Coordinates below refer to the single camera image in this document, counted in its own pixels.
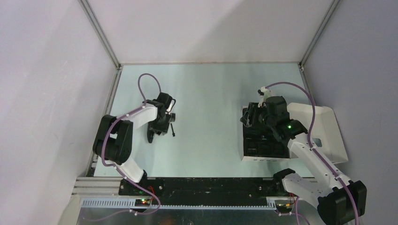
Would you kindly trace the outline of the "black comb guard attachment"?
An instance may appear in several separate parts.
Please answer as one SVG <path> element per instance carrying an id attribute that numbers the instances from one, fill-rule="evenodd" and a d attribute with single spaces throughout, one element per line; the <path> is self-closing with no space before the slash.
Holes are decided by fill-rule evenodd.
<path id="1" fill-rule="evenodd" d="M 176 114 L 175 113 L 170 113 L 169 114 L 169 123 L 173 123 L 176 120 Z"/>

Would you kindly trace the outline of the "black white trimmer attachment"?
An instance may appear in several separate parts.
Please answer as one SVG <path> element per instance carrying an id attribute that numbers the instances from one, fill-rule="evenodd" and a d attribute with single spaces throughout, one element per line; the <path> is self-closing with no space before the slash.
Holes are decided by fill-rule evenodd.
<path id="1" fill-rule="evenodd" d="M 152 129 L 156 135 L 165 135 L 168 133 L 169 123 L 155 123 L 152 125 Z"/>

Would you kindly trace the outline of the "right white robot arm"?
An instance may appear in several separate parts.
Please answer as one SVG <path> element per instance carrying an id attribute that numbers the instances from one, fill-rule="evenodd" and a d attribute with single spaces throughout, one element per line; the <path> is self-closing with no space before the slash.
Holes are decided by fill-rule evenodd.
<path id="1" fill-rule="evenodd" d="M 240 121 L 246 128 L 270 130 L 274 138 L 301 159 L 318 184 L 300 177 L 296 172 L 280 171 L 281 178 L 273 183 L 279 196 L 288 193 L 314 206 L 327 225 L 342 225 L 350 221 L 359 223 L 365 214 L 367 188 L 362 181 L 353 182 L 343 174 L 327 156 L 317 150 L 311 131 L 316 118 L 316 107 L 287 104 L 282 96 L 273 96 L 262 102 L 250 103 L 243 108 Z"/>

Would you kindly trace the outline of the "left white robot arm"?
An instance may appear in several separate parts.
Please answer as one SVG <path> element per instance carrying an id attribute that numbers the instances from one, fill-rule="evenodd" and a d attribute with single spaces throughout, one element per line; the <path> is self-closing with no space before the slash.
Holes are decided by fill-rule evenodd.
<path id="1" fill-rule="evenodd" d="M 161 92 L 156 99 L 147 100 L 143 106 L 120 117 L 105 115 L 93 143 L 92 151 L 105 166 L 114 167 L 125 180 L 131 181 L 130 189 L 137 195 L 148 191 L 147 174 L 131 156 L 134 131 L 147 127 L 146 138 L 152 143 L 156 135 L 166 135 L 175 122 L 172 112 L 176 100 Z"/>

